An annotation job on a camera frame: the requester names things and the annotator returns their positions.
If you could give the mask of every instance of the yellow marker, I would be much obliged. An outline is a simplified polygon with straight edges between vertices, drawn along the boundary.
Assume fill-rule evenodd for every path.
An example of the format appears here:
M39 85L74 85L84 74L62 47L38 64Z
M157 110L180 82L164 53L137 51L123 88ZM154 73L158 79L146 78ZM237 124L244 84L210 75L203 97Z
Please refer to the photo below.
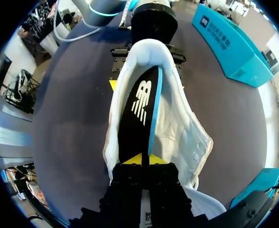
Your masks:
M110 82L112 90L114 91L115 87L116 87L117 80L109 80L109 82Z
M139 153L138 155L136 155L133 158L129 159L128 161L125 161L123 164L131 165L131 164L134 164L134 163L137 164L137 165L141 164L141 153ZM156 163L158 163L158 164L167 164L167 162L161 160L159 157L155 156L154 154L151 154L149 156L149 163L150 163L150 165L154 165Z

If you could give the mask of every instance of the shoe insole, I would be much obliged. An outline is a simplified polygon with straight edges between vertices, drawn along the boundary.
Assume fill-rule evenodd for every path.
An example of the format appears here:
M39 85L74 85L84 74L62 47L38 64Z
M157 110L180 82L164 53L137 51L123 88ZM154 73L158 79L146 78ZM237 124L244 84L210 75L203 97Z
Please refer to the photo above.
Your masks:
M121 163L142 153L148 155L153 148L162 87L162 70L153 66L134 84L121 116L118 141Z

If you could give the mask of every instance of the table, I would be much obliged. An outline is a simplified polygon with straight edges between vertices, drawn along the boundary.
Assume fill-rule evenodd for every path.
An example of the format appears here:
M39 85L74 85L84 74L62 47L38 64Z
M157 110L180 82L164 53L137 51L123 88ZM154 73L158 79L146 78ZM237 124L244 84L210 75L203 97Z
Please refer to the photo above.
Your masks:
M229 207L261 171L266 159L266 124L256 88L226 78L214 54L179 13L172 44L184 50L183 83L188 102L214 148L199 176L199 190ZM64 220L81 207L99 209L109 178L102 158L112 98L110 49L123 47L118 15L101 32L61 44L37 95L33 125L34 162L52 211ZM90 31L79 23L69 34Z

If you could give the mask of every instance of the new balance logo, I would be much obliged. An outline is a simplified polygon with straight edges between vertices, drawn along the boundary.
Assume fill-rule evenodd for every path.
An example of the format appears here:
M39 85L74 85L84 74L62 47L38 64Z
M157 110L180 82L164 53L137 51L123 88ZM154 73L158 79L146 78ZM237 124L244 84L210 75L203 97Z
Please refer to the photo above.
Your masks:
M143 122L145 126L147 112L144 107L148 105L149 96L151 90L151 81L142 81L139 85L138 91L136 93L137 101L133 102L131 111L134 112L137 117L140 117L140 121Z

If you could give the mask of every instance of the black mount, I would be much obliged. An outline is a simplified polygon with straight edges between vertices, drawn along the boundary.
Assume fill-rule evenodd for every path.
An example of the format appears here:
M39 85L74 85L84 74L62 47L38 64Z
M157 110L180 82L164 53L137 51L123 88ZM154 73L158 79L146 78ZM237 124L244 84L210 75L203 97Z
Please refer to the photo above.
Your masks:
M186 57L183 54L183 51L176 48L173 45L166 45L166 47L169 49L173 60L176 64L178 74L180 75L180 79L183 84L183 63L186 62ZM110 80L117 80L120 71L122 69L122 66L124 65L126 58L129 54L130 48L116 48L111 50L111 55L114 57L113 59L113 65L112 65L112 75L110 77Z
M142 190L149 190L151 222L154 228L255 228L262 220L272 199L263 191L253 191L227 212L208 220L194 217L191 199L178 181L173 163L150 165L148 169L132 164L117 164L113 181L100 200L100 212L82 209L82 217L70 221L70 227L138 228Z

